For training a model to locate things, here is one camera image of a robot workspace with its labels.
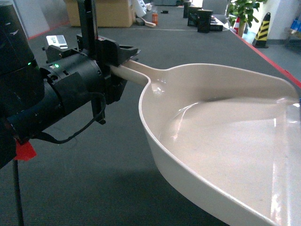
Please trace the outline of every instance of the gray carpet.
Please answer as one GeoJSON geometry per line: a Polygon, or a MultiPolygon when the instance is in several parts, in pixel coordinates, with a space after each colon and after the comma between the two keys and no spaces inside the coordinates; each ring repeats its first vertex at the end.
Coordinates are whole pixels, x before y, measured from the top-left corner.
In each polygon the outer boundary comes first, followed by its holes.
{"type": "MultiPolygon", "coordinates": [[[[155,29],[133,25],[100,28],[99,34],[140,48],[138,61],[156,68],[212,63],[283,77],[230,31],[198,33],[186,26],[182,9],[159,9],[169,14],[159,14],[155,29]]],[[[77,33],[79,28],[66,25],[47,34],[64,34],[72,46],[77,33]]],[[[38,63],[44,63],[43,36],[31,40],[30,46],[38,63]]],[[[25,225],[225,225],[184,198],[159,173],[138,115],[141,91],[128,82],[121,100],[107,106],[107,123],[92,124],[67,144],[31,141],[38,156],[19,163],[25,225]]],[[[91,117],[86,104],[47,132],[67,138],[91,117]]],[[[0,180],[0,225],[17,225],[11,163],[0,170],[0,180]]]]}

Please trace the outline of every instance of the black cable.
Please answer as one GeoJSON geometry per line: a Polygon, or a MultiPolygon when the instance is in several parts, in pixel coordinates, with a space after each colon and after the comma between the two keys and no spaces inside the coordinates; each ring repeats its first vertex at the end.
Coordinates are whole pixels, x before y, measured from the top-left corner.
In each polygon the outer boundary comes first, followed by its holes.
{"type": "Polygon", "coordinates": [[[18,160],[13,160],[13,171],[14,171],[15,197],[16,197],[16,205],[17,205],[17,214],[18,214],[18,225],[24,226],[21,193],[20,193],[20,185],[19,185],[18,160]]]}
{"type": "Polygon", "coordinates": [[[93,122],[95,122],[104,112],[105,110],[105,106],[106,106],[106,101],[105,101],[105,97],[102,93],[89,93],[91,98],[93,97],[100,97],[102,99],[101,103],[102,103],[102,110],[100,111],[100,113],[98,113],[87,125],[85,125],[82,129],[80,129],[79,131],[77,131],[76,133],[74,133],[72,136],[68,137],[65,140],[57,140],[55,139],[53,136],[51,136],[48,133],[44,133],[44,132],[40,132],[39,134],[37,134],[35,137],[33,137],[34,139],[39,139],[39,140],[44,140],[44,141],[48,141],[54,144],[64,144],[68,141],[70,141],[71,139],[75,138],[78,134],[80,134],[81,132],[83,132],[85,129],[87,129],[93,122]]]}

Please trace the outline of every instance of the potted plant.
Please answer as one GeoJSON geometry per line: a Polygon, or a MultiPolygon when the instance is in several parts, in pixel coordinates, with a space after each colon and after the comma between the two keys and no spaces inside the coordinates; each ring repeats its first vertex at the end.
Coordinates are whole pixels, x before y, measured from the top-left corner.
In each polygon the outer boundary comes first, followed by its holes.
{"type": "Polygon", "coordinates": [[[235,21],[234,17],[240,17],[238,34],[241,37],[244,33],[246,23],[252,27],[252,21],[259,22],[253,16],[254,9],[258,11],[260,3],[266,3],[268,0],[231,0],[228,6],[228,14],[230,16],[230,24],[235,21]]]}

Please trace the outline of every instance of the green leaves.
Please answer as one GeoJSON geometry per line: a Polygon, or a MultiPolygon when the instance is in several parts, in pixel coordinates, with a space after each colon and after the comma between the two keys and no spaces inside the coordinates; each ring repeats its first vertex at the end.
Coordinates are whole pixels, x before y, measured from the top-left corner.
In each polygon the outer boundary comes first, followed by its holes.
{"type": "Polygon", "coordinates": [[[231,15],[240,17],[241,21],[248,23],[249,27],[252,27],[252,21],[259,22],[257,18],[253,16],[254,9],[258,11],[260,3],[266,3],[268,0],[231,0],[228,12],[231,15]]]}

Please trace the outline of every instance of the plastic dustpan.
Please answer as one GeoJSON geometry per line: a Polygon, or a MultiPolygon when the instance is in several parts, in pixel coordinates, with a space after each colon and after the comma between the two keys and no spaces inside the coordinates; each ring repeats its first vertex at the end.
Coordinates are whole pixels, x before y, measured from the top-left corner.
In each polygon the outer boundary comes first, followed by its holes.
{"type": "Polygon", "coordinates": [[[139,114],[164,178],[231,226],[301,225],[299,97],[285,80],[233,67],[111,67],[145,86],[139,114]]]}

